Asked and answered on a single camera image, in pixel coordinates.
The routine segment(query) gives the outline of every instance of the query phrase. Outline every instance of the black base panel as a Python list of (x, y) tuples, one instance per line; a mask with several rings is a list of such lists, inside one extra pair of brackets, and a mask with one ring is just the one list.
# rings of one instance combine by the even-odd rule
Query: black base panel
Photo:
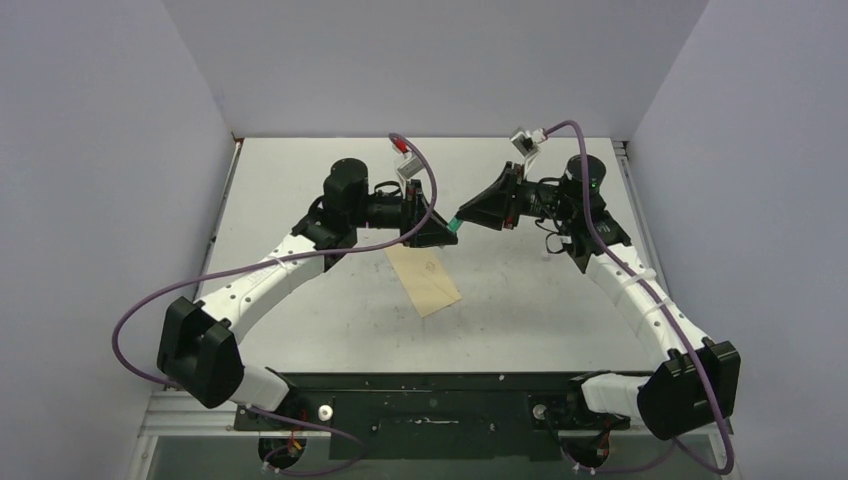
[[(305, 408), (309, 421), (331, 425), (362, 439), (371, 459), (488, 459), (525, 456), (562, 460), (546, 422), (532, 414), (550, 403), (558, 430), (601, 430), (608, 415), (574, 415), (569, 380), (579, 373), (508, 374), (286, 374), (292, 392), (278, 412)], [(318, 422), (318, 407), (333, 407), (329, 422)], [(288, 430), (288, 425), (246, 413), (236, 414), (241, 431)], [(360, 447), (334, 436), (330, 458), (357, 456)]]

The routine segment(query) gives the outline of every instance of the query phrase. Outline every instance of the beige paper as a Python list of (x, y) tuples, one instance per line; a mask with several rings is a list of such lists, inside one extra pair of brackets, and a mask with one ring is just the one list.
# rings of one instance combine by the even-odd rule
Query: beige paper
[(385, 252), (421, 318), (462, 299), (432, 248), (393, 245)]

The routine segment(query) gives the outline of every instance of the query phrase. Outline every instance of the green object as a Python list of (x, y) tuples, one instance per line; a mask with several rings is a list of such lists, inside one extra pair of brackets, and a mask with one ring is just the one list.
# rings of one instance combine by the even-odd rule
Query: green object
[(453, 218), (451, 218), (450, 223), (448, 223), (448, 230), (450, 230), (453, 233), (456, 233), (457, 230), (459, 230), (459, 227), (461, 227), (461, 226), (462, 226), (462, 220), (460, 220), (456, 217), (453, 217)]

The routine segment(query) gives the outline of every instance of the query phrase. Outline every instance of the robotic arm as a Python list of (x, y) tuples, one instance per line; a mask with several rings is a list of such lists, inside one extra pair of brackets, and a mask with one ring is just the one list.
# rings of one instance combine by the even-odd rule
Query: robotic arm
[[(383, 182), (368, 193), (368, 168), (354, 158), (337, 161), (318, 197), (292, 232), (265, 257), (351, 248), (357, 228), (410, 231), (424, 216), (428, 202), (414, 175), (415, 159), (401, 150), (397, 166), (403, 184)], [(397, 190), (379, 187), (393, 184)], [(405, 246), (455, 245), (456, 234), (433, 213)], [(165, 314), (157, 367), (176, 380), (207, 408), (227, 400), (275, 410), (289, 392), (288, 384), (267, 367), (245, 365), (238, 345), (269, 310), (297, 287), (326, 272), (344, 255), (325, 255), (276, 265), (245, 274), (197, 302), (181, 297)]]
[[(656, 272), (639, 259), (630, 237), (606, 210), (600, 186), (606, 167), (588, 156), (589, 210), (596, 230), (618, 258), (636, 271), (636, 277), (619, 265), (595, 242), (586, 225), (583, 181), (579, 156), (572, 157), (561, 178), (538, 182), (525, 176), (539, 152), (538, 135), (518, 130), (512, 141), (525, 157), (524, 164), (507, 162), (498, 179), (459, 208), (456, 218), (494, 230), (513, 229), (523, 216), (537, 222), (552, 220), (563, 249), (580, 271), (609, 297), (642, 343), (656, 370), (650, 377), (593, 372), (577, 379), (582, 408), (641, 419), (657, 438), (667, 440), (714, 421), (706, 393), (690, 355), (660, 311), (667, 306), (684, 335), (695, 346), (724, 418), (736, 398), (740, 357), (730, 342), (715, 343), (671, 302), (655, 281)], [(661, 297), (652, 299), (638, 283), (644, 280)]]

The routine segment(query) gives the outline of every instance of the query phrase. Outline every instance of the white table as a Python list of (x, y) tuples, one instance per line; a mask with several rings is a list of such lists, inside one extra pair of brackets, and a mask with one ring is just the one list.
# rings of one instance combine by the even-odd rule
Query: white table
[[(412, 140), (433, 165), (436, 208), (446, 219), (505, 161), (520, 160), (506, 138)], [(606, 164), (601, 193), (610, 212), (647, 261), (612, 142), (587, 144)], [(529, 178), (561, 175), (577, 153), (574, 139), (549, 140)], [(395, 155), (385, 138), (246, 139), (207, 270), (267, 254), (321, 195), (336, 160), (364, 161), (373, 187), (395, 178)], [(397, 234), (360, 230), (359, 245)], [(281, 372), (653, 370), (616, 309), (568, 256), (543, 259), (545, 233), (531, 219), (502, 232), (466, 223), (459, 238), (437, 251), (459, 302), (422, 319), (383, 252), (349, 255), (269, 312), (242, 343), (242, 356)], [(225, 283), (208, 282), (201, 294)]]

